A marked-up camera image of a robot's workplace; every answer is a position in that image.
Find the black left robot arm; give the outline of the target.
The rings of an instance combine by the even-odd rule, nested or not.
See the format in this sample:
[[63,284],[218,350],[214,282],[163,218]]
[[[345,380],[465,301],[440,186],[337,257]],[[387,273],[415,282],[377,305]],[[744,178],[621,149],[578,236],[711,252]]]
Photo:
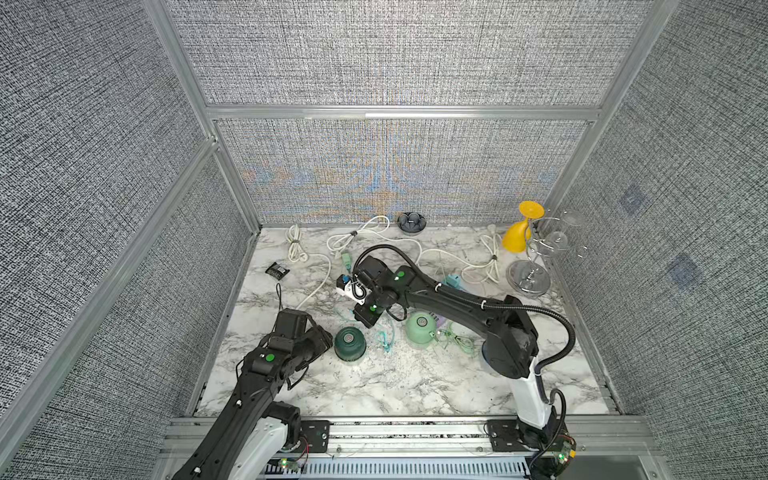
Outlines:
[[245,355],[236,386],[208,434],[176,479],[227,479],[259,420],[291,375],[332,346],[332,335],[305,311],[283,309],[274,329]]

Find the dark green meat grinder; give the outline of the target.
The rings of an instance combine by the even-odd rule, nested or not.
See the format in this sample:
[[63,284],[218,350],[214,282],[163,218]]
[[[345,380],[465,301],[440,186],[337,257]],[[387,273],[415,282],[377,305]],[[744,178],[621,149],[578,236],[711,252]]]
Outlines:
[[333,347],[341,361],[355,362],[365,355],[367,342],[361,330],[348,326],[334,336]]

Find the light green meat grinder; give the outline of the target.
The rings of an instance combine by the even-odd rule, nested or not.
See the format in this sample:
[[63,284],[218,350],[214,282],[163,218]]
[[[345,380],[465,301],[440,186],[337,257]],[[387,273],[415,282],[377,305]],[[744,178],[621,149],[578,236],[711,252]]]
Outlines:
[[413,348],[427,348],[434,342],[436,333],[437,320],[429,312],[414,311],[405,322],[406,339]]

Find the purple power strip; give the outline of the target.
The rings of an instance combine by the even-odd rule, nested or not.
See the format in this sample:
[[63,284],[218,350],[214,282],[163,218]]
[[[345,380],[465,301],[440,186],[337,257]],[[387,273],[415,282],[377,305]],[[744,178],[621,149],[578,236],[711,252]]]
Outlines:
[[448,319],[442,315],[435,315],[434,318],[437,329],[441,329],[448,322]]

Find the teal usb wall adapter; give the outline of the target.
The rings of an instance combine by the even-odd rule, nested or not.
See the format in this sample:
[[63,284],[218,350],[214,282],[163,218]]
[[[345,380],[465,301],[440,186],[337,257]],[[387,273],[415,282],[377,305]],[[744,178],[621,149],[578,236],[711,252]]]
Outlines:
[[446,275],[444,277],[444,283],[454,289],[465,291],[464,282],[460,275],[456,275],[456,274]]

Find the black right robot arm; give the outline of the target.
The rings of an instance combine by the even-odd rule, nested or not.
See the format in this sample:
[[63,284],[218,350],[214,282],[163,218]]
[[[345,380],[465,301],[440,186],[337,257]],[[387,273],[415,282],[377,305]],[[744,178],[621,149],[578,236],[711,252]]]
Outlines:
[[[479,335],[481,357],[510,380],[520,442],[526,448],[544,452],[564,432],[567,400],[557,388],[545,392],[542,369],[567,357],[575,347],[575,328],[565,316],[512,296],[498,300],[456,289],[428,276],[405,252],[388,244],[374,245],[360,254],[350,284],[358,302],[354,317],[368,328],[397,306],[406,313],[435,313]],[[565,346],[544,359],[539,357],[532,313],[556,320],[567,332]]]

